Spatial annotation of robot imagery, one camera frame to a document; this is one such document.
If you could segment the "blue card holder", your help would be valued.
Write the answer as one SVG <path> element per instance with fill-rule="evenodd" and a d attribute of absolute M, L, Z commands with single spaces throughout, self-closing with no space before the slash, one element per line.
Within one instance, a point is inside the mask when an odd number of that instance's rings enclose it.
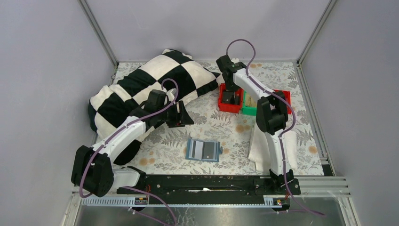
<path fill-rule="evenodd" d="M 211 160 L 202 159 L 203 144 L 205 142 L 215 143 L 215 158 Z M 186 145 L 185 158 L 193 161 L 219 162 L 220 155 L 223 153 L 223 147 L 218 141 L 204 141 L 189 138 Z"/>

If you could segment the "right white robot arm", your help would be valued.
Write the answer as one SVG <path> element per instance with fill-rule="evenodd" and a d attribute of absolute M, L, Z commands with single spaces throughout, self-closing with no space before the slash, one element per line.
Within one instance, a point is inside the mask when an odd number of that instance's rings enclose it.
<path fill-rule="evenodd" d="M 219 57 L 216 64 L 222 73 L 226 88 L 236 91 L 242 88 L 255 101 L 256 124 L 264 133 L 270 154 L 271 180 L 266 186 L 272 194 L 291 195 L 290 187 L 295 186 L 295 178 L 284 150 L 284 133 L 288 132 L 288 102 L 281 91 L 273 91 L 255 78 L 242 63 L 233 63 L 228 55 Z"/>

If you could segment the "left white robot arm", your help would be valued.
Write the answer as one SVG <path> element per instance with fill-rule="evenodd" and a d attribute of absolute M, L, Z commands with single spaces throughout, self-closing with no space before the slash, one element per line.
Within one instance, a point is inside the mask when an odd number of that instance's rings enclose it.
<path fill-rule="evenodd" d="M 136 194 L 143 192 L 143 173 L 134 167 L 115 168 L 113 163 L 140 136 L 163 123 L 176 128 L 193 125 L 194 121 L 182 100 L 169 100 L 166 92 L 152 90 L 113 133 L 91 147 L 81 146 L 76 151 L 71 176 L 81 197 L 86 197 L 84 191 L 103 197 L 112 189 L 127 186 Z"/>

